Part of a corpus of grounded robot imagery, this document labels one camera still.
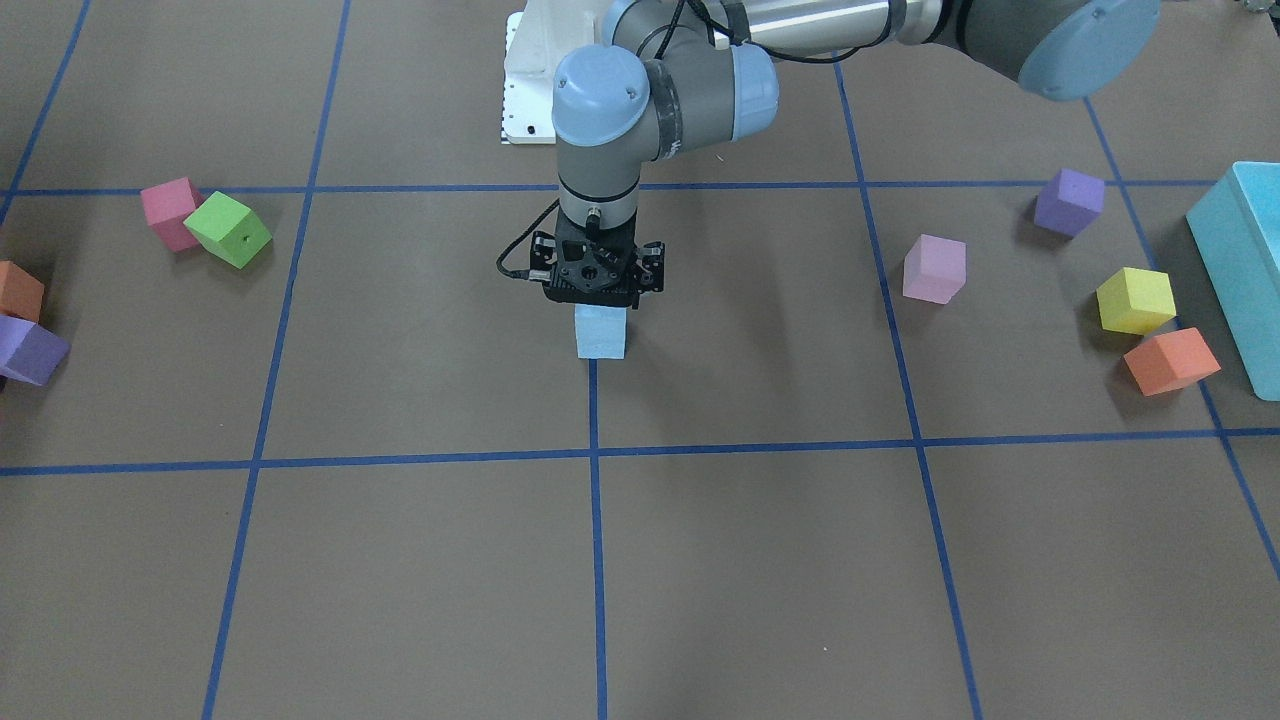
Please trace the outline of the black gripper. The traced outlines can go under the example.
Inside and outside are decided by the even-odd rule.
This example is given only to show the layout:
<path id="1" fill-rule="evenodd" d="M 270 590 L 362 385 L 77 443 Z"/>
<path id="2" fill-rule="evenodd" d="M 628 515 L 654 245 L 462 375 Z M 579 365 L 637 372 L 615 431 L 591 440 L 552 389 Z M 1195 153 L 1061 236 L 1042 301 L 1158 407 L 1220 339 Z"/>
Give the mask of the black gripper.
<path id="1" fill-rule="evenodd" d="M 641 296 L 664 290 L 666 243 L 637 246 L 632 222 L 593 237 L 572 222 L 536 231 L 529 261 L 527 278 L 557 304 L 636 309 Z"/>

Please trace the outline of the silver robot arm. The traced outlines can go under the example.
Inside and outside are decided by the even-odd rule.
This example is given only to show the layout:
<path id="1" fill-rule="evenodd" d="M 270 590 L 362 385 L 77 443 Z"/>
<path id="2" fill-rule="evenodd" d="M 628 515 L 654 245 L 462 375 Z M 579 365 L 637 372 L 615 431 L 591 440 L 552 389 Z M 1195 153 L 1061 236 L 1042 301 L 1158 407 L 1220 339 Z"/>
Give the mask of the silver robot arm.
<path id="1" fill-rule="evenodd" d="M 883 44 L 937 44 L 1051 101 L 1085 97 L 1140 54 L 1157 1 L 613 1 L 550 63 L 558 197 L 498 272 L 554 302 L 636 307 L 666 246 L 635 242 L 643 167 L 760 133 L 780 63 L 832 65 Z"/>

